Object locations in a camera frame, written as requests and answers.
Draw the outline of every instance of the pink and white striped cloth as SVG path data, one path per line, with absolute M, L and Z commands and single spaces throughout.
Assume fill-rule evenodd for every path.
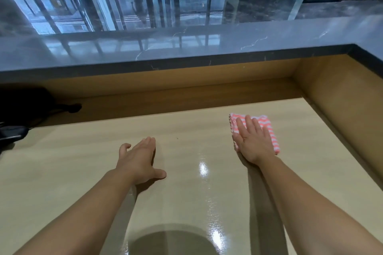
M 245 125 L 246 127 L 246 121 L 245 121 L 245 116 L 246 115 L 239 115 L 239 114 L 234 114 L 234 113 L 231 113 L 229 115 L 229 120 L 230 120 L 230 128 L 231 128 L 231 132 L 232 133 L 239 133 L 238 131 L 238 126 L 237 126 L 237 118 L 241 118 L 243 124 Z M 258 120 L 258 123 L 259 125 L 263 128 L 263 127 L 267 127 L 268 131 L 270 132 L 270 136 L 271 136 L 271 140 L 273 142 L 273 146 L 274 146 L 274 151 L 275 151 L 275 154 L 278 154 L 281 150 L 279 148 L 279 144 L 278 144 L 278 141 L 274 135 L 274 131 L 273 131 L 273 127 L 271 127 L 271 122 L 270 120 L 268 119 L 267 116 L 265 115 L 261 115 L 259 117 L 251 117 L 251 119 L 253 118 L 256 118 Z M 235 150 L 237 151 L 238 149 L 238 145 L 236 142 L 234 142 L 234 148 Z

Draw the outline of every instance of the person's left arm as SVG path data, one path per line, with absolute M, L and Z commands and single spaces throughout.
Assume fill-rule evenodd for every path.
M 50 222 L 14 255 L 99 254 L 113 219 L 133 184 L 165 178 L 166 172 L 151 166 L 156 140 L 142 139 L 130 151 L 119 149 L 117 167 Z

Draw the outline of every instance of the black object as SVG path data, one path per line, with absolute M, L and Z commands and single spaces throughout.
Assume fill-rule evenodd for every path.
M 31 128 L 49 116 L 60 112 L 75 113 L 82 107 L 81 104 L 57 104 L 45 88 L 1 91 L 0 101 L 0 138 L 15 136 L 15 141 L 23 139 Z M 0 141 L 14 142 L 11 138 Z
M 23 139 L 28 132 L 28 127 L 24 126 L 0 127 L 0 148 Z

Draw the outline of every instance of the gray marble counter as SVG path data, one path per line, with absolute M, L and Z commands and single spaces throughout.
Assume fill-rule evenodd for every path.
M 0 38 L 0 83 L 350 54 L 383 77 L 383 15 Z

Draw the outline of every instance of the folded cloth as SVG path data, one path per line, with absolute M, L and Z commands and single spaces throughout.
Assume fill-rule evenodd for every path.
M 238 131 L 238 126 L 237 126 L 237 118 L 241 118 L 243 124 L 245 125 L 246 127 L 246 121 L 245 121 L 245 116 L 246 115 L 239 115 L 239 114 L 233 114 L 231 113 L 229 115 L 229 120 L 230 120 L 230 128 L 231 128 L 231 132 L 232 133 L 239 133 Z M 281 150 L 279 148 L 279 144 L 278 144 L 278 141 L 276 140 L 276 137 L 274 135 L 274 131 L 273 131 L 273 128 L 271 127 L 271 122 L 270 120 L 268 119 L 267 116 L 265 115 L 261 115 L 259 117 L 251 117 L 251 119 L 253 118 L 256 118 L 258 120 L 258 123 L 259 125 L 263 128 L 263 127 L 267 127 L 268 131 L 270 132 L 270 136 L 271 136 L 271 141 L 273 142 L 273 146 L 274 146 L 274 151 L 275 151 L 275 154 L 278 154 Z M 238 145 L 236 142 L 234 142 L 234 148 L 235 150 L 237 151 L 238 150 Z

